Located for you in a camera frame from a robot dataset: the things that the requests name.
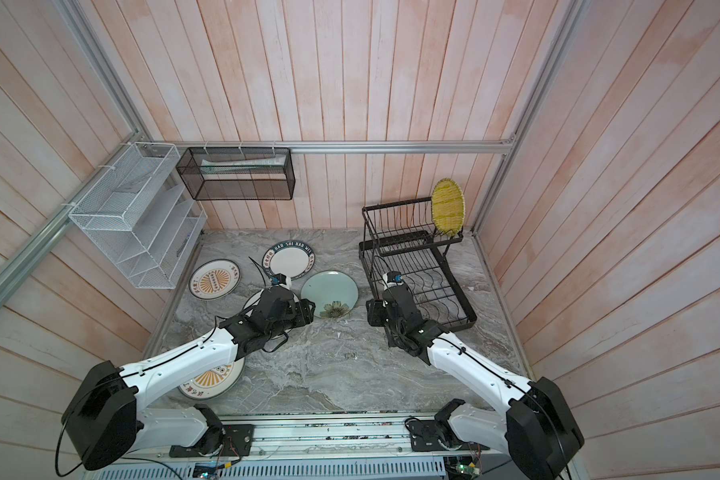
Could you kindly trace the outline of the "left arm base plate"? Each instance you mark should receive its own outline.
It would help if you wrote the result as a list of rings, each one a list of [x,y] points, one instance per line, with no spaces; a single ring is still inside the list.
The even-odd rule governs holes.
[[[250,454],[254,438],[253,424],[224,424],[210,427],[206,433],[189,447],[173,445],[170,458],[231,456],[245,457]]]

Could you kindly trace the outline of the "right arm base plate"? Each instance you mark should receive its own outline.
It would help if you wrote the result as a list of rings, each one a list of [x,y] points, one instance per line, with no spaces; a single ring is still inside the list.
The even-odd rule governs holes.
[[[403,425],[408,431],[410,446],[414,452],[488,450],[488,447],[478,443],[458,440],[447,425],[437,420],[408,417]]]

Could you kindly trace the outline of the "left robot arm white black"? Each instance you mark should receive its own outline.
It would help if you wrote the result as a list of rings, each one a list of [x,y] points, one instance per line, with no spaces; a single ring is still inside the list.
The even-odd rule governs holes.
[[[155,409],[169,391],[220,366],[232,365],[276,338],[313,322],[316,306],[279,284],[230,317],[219,317],[198,339],[122,367],[92,367],[62,415],[68,436],[88,471],[107,467],[129,452],[184,447],[202,456],[222,450],[225,427],[206,404]]]

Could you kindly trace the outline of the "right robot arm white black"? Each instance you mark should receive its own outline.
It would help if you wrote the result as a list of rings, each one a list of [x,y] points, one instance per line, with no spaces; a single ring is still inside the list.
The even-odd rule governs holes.
[[[389,346],[448,373],[493,408],[456,399],[440,410],[446,431],[461,443],[508,455],[529,479],[556,479],[567,471],[585,440],[557,384],[504,369],[425,318],[399,272],[388,272],[383,282],[382,298],[368,305],[369,324],[384,329]]]

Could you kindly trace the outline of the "mint green flower plate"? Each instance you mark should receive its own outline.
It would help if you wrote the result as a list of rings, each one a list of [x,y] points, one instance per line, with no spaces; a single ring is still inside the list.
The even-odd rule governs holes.
[[[315,316],[339,319],[355,307],[359,290],[355,281],[338,271],[323,271],[310,277],[301,289],[301,297],[315,304]]]

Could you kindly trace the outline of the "yellow woven round plate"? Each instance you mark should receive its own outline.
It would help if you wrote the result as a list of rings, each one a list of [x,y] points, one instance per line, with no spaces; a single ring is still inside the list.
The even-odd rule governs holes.
[[[450,178],[437,182],[431,195],[431,215],[440,233],[454,237],[462,231],[466,206],[463,191],[457,182]]]

